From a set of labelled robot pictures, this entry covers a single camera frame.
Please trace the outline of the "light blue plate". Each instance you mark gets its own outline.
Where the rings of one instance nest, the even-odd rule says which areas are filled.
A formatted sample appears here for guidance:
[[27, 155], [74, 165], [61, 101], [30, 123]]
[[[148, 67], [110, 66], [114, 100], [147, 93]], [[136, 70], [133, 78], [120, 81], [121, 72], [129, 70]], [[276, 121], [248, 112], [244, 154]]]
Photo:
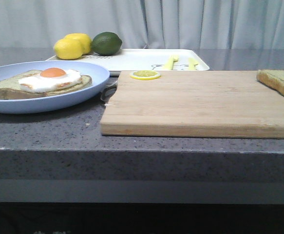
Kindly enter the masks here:
[[84, 102], [103, 90], [110, 72], [99, 65], [64, 60], [32, 61], [0, 66], [0, 80], [11, 78], [29, 70], [45, 70], [57, 67], [62, 69], [74, 69], [82, 75], [92, 78], [92, 85], [81, 90], [51, 97], [39, 97], [32, 99], [0, 100], [0, 113], [3, 114], [32, 114], [41, 113], [70, 107]]

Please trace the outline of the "bread slice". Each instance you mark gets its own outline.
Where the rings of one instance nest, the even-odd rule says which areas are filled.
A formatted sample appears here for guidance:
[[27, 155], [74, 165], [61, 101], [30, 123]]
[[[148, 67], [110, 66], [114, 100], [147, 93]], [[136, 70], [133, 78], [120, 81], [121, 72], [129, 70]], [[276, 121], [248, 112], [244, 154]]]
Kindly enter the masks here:
[[30, 93], [21, 90], [19, 85], [19, 79], [29, 77], [32, 75], [37, 75], [42, 72], [41, 70], [29, 70], [27, 72], [17, 74], [11, 78], [7, 78], [0, 81], [0, 100], [10, 100], [10, 99], [29, 99], [29, 98], [42, 98], [51, 97], [56, 95], [61, 95], [65, 93], [74, 92], [81, 90], [84, 87], [89, 87], [92, 85], [92, 78], [89, 75], [82, 75], [82, 82], [80, 84], [74, 85], [69, 88], [61, 89], [58, 91], [50, 91], [44, 93]]
[[258, 70], [256, 79], [284, 96], [284, 70]]

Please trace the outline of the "white rectangular tray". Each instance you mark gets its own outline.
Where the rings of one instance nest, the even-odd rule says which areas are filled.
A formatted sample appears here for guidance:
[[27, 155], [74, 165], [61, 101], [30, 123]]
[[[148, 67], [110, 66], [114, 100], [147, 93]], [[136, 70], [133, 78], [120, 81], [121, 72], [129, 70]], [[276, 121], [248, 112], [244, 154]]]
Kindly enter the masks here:
[[160, 70], [173, 55], [179, 57], [174, 63], [173, 70], [187, 70], [190, 58], [197, 61], [196, 70], [209, 70], [209, 66], [197, 54], [187, 49], [121, 49], [113, 56], [93, 53], [77, 61], [103, 66], [111, 74], [118, 75], [123, 70]]

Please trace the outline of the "lemon slice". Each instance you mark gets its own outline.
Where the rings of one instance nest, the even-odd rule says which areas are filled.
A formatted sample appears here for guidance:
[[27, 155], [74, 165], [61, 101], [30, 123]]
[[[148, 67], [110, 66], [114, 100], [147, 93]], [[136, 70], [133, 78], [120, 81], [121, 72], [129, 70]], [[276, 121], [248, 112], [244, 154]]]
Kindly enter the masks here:
[[152, 80], [161, 77], [161, 74], [154, 70], [139, 70], [130, 73], [130, 77], [138, 80]]

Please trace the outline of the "yellow plastic knife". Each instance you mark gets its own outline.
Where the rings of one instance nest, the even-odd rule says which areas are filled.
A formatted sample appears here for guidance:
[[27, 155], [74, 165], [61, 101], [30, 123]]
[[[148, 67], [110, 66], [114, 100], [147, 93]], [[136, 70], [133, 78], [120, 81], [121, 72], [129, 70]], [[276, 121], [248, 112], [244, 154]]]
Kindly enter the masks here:
[[195, 71], [197, 70], [197, 66], [199, 65], [199, 62], [195, 60], [194, 58], [188, 58], [188, 70]]

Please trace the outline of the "green lime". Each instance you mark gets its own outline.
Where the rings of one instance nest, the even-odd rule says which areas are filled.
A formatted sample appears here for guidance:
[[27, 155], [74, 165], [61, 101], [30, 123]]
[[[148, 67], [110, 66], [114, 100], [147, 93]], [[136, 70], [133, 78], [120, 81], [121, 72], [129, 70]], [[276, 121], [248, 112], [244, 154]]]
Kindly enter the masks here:
[[116, 54], [121, 46], [122, 39], [113, 32], [100, 33], [93, 38], [91, 43], [92, 51], [103, 56]]

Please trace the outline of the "wooden cutting board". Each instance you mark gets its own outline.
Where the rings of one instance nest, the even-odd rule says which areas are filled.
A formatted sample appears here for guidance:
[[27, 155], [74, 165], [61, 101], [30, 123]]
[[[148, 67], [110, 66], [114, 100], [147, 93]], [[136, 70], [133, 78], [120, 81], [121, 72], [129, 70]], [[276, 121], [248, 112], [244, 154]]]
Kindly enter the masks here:
[[284, 97], [255, 71], [122, 71], [100, 121], [103, 135], [284, 138]]

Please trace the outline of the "rear yellow lemon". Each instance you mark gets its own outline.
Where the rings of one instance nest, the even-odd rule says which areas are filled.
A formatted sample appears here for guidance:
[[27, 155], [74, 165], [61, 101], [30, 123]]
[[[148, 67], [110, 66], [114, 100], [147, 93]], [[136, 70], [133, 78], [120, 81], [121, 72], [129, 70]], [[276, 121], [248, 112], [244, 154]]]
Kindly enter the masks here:
[[78, 40], [83, 46], [83, 55], [87, 55], [91, 52], [92, 39], [87, 34], [71, 33], [71, 34], [67, 34], [64, 38]]

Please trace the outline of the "yellow lemon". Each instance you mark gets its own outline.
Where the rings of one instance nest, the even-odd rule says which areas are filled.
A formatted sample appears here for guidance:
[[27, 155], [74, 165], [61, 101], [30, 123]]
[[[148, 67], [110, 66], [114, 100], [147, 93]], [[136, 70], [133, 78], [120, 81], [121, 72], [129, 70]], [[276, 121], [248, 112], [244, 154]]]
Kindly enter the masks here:
[[76, 39], [63, 38], [53, 46], [55, 55], [63, 60], [78, 59], [83, 55], [83, 46]]
[[92, 39], [87, 34], [71, 33], [71, 34], [67, 34], [64, 38], [78, 40], [83, 46], [83, 55], [87, 55], [91, 52]]

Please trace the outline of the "grey curtain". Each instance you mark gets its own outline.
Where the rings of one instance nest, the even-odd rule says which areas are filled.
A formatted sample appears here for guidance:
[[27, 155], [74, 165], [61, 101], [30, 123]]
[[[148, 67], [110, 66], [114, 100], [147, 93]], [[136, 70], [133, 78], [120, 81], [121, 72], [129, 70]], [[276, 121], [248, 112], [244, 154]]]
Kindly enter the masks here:
[[284, 49], [284, 0], [0, 0], [0, 47], [105, 31], [125, 48]]

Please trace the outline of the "fried egg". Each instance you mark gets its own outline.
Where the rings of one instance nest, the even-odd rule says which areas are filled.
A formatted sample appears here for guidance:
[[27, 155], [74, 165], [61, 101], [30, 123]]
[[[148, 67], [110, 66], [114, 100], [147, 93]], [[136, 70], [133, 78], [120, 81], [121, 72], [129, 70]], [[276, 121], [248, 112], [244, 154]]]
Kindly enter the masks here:
[[21, 90], [30, 93], [44, 93], [69, 88], [82, 82], [79, 71], [48, 68], [29, 77], [19, 79]]

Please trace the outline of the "front yellow lemon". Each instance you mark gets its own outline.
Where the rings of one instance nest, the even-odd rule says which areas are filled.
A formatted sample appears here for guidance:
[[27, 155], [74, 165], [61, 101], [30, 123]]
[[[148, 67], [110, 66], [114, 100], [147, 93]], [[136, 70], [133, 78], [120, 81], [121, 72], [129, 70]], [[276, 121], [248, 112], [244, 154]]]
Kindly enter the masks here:
[[76, 39], [63, 38], [53, 46], [55, 55], [63, 60], [78, 59], [83, 55], [83, 46]]

